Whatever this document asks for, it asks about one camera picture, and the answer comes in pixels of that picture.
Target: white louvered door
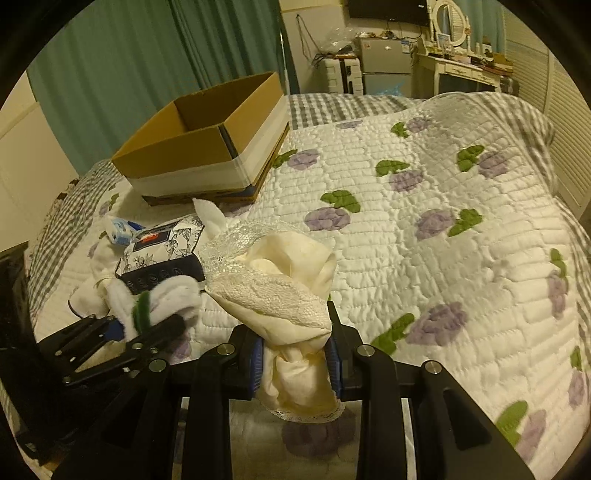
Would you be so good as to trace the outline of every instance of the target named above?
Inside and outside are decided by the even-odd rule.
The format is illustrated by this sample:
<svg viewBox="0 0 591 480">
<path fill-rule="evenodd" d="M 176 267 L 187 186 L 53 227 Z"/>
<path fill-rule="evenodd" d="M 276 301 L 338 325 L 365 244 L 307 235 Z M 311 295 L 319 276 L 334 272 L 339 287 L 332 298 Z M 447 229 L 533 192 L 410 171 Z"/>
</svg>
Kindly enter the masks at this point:
<svg viewBox="0 0 591 480">
<path fill-rule="evenodd" d="M 558 193 L 584 219 L 591 216 L 591 110 L 545 44 L 511 12 L 504 9 L 504 15 L 506 55 L 514 63 L 519 96 L 552 120 Z"/>
</svg>

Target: wall-mounted tv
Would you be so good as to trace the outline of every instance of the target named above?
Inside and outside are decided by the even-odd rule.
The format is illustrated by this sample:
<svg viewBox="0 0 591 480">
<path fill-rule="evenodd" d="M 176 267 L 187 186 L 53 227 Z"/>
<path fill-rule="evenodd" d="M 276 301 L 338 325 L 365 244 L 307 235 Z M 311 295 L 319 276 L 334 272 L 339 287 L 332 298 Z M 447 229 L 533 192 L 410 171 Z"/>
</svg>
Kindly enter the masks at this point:
<svg viewBox="0 0 591 480">
<path fill-rule="evenodd" d="M 429 26 L 427 0 L 349 0 L 351 18 L 377 18 Z"/>
</svg>

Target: floral packaging bag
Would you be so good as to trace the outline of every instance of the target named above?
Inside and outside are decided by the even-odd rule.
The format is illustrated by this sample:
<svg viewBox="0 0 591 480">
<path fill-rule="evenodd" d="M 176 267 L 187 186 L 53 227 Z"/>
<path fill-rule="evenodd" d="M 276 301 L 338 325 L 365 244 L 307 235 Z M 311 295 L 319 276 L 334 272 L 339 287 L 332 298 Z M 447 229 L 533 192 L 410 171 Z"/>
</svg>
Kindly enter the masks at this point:
<svg viewBox="0 0 591 480">
<path fill-rule="evenodd" d="M 203 230 L 203 222 L 193 214 L 139 232 L 117 265 L 117 278 L 133 295 L 152 290 L 175 275 L 204 282 L 203 267 L 195 253 Z"/>
</svg>

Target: white quilt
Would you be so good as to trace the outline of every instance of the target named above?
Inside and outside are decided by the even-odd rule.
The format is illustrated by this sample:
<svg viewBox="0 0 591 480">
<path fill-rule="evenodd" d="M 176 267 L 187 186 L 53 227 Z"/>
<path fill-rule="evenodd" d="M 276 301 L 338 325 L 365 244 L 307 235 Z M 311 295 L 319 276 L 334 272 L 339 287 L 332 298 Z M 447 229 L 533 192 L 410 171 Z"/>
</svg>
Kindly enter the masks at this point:
<svg viewBox="0 0 591 480">
<path fill-rule="evenodd" d="M 292 131 L 282 153 L 235 221 L 280 218 L 328 244 L 341 321 L 397 361 L 439 360 L 536 478 L 552 478 L 589 424 L 586 345 L 567 225 L 522 142 L 470 95 L 441 95 Z M 67 300 L 109 209 L 150 226 L 191 206 L 148 207 L 125 180 L 106 192 L 37 316 L 38 338 L 76 320 Z M 203 309 L 192 358 L 236 325 L 211 299 Z M 336 455 L 303 459 L 299 433 L 235 403 L 232 435 L 235 478 L 354 478 L 356 446 L 342 431 L 323 430 L 306 450 L 328 437 Z"/>
</svg>

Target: green curtain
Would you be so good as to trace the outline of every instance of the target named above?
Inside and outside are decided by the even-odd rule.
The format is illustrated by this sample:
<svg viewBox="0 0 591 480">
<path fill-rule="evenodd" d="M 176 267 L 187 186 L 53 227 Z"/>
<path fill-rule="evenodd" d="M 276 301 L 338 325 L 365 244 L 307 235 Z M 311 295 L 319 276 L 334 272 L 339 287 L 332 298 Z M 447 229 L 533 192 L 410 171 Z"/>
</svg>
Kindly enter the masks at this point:
<svg viewBox="0 0 591 480">
<path fill-rule="evenodd" d="M 248 74 L 282 75 L 281 28 L 277 0 L 95 0 L 28 75 L 84 174 L 174 98 Z"/>
<path fill-rule="evenodd" d="M 482 36 L 489 38 L 494 51 L 505 52 L 505 28 L 502 5 L 497 0 L 454 0 L 468 16 L 472 27 L 472 48 L 482 43 Z"/>
</svg>

